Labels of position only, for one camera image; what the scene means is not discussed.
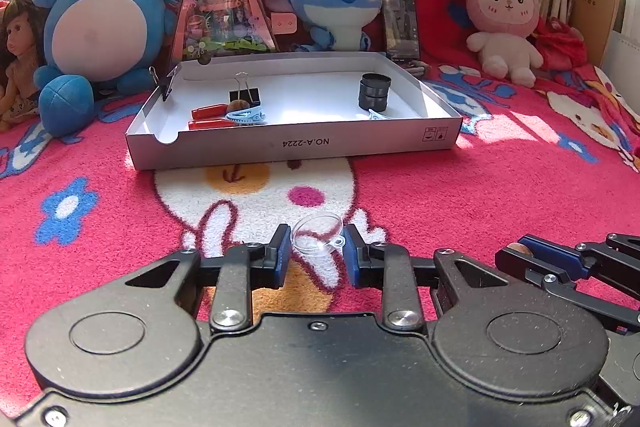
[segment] blue plush toy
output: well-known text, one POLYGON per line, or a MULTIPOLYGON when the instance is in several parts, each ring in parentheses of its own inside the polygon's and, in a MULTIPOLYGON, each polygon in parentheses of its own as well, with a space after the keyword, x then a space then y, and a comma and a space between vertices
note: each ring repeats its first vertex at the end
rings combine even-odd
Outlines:
POLYGON ((362 27, 376 18, 382 0, 265 0, 272 12, 293 12, 310 25, 315 44, 305 51, 366 51, 362 27))
POLYGON ((33 82, 41 89, 40 117, 46 131, 64 136, 95 116, 98 89, 135 94, 154 87, 149 66, 175 15, 178 0, 33 0, 51 8, 44 27, 47 66, 33 82))

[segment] black roll of tape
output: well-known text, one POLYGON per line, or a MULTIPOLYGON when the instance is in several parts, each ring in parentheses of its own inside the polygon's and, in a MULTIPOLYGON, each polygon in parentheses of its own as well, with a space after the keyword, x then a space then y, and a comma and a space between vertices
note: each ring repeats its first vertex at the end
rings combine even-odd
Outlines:
POLYGON ((382 112, 386 109, 386 99, 389 94, 391 79, 379 73, 365 73, 360 81, 358 105, 368 111, 373 109, 382 112))

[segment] stuffed animal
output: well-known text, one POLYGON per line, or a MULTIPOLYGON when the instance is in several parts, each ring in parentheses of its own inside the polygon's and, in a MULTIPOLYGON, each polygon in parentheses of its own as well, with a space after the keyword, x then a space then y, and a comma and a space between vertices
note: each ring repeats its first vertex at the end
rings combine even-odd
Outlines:
POLYGON ((178 0, 33 0, 50 7, 44 27, 47 66, 33 81, 44 129, 60 137, 94 118, 94 92, 136 94, 154 87, 149 66, 171 35, 178 0))
POLYGON ((382 0, 265 0, 272 12, 293 12, 310 25, 315 44, 300 51, 366 51, 371 41, 362 27, 376 18, 382 0))
POLYGON ((466 0, 471 22, 480 30, 466 40, 479 54, 484 73, 514 84, 532 87, 536 75, 530 67, 542 67, 543 58, 527 41, 538 25, 538 0, 466 0))

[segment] white bunny plush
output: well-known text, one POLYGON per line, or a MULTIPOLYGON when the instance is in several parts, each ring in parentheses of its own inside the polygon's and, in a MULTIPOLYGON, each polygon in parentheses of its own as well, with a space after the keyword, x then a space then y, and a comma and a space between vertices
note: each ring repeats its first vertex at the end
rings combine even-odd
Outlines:
POLYGON ((470 51, 478 53, 484 73, 498 79, 509 75, 514 84, 532 87, 542 55, 526 37, 538 25, 538 0, 466 0, 466 11, 480 31, 466 40, 470 51))

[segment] white cardboard box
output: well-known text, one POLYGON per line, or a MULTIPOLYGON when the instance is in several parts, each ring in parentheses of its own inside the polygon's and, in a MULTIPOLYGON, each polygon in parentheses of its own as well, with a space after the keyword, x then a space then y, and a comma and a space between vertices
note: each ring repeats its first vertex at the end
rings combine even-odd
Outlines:
POLYGON ((127 129, 137 170, 448 149, 462 117, 377 53, 278 53, 183 62, 166 101, 158 87, 127 129), (191 110, 228 103, 236 73, 258 88, 265 122, 188 130, 191 110), (389 76, 384 116, 358 107, 363 73, 389 76))

